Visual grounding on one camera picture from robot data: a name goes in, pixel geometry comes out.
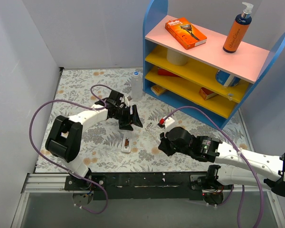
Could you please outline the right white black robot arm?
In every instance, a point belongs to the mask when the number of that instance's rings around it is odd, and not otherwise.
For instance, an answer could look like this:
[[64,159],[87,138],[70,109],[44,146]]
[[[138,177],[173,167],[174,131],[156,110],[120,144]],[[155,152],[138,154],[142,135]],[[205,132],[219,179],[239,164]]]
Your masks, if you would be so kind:
[[264,155],[234,149],[230,144],[208,136],[194,136],[182,127],[174,127],[160,134],[159,150],[167,156],[182,153],[199,162],[211,162],[203,188],[216,189],[220,185],[250,185],[271,190],[285,197],[285,153]]

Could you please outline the white remote control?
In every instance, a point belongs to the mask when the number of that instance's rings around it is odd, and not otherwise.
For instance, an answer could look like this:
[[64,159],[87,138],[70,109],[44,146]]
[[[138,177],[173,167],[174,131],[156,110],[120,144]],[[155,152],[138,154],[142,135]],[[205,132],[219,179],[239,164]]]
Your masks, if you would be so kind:
[[122,142],[122,153],[130,153],[132,149],[133,143],[133,133],[131,131],[126,131],[123,134],[123,142]]

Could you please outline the clear handle small screwdriver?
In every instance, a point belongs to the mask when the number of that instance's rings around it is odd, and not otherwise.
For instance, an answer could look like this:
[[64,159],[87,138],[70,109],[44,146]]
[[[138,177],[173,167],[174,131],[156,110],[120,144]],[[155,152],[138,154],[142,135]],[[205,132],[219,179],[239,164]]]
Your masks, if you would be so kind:
[[153,138],[154,142],[159,145],[160,141],[147,128],[145,130]]

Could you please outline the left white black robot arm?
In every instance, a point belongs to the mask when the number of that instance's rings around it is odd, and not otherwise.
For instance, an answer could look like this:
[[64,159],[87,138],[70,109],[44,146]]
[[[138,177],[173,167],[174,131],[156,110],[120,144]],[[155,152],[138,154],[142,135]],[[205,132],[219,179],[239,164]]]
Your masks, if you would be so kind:
[[84,131],[93,125],[107,120],[116,119],[120,130],[133,131],[132,125],[143,127],[137,106],[130,105],[121,93],[112,90],[104,102],[96,102],[89,110],[76,115],[58,116],[52,125],[45,148],[58,157],[69,172],[77,175],[76,186],[86,190],[91,186],[92,179],[88,176],[89,168],[79,158],[81,139]]

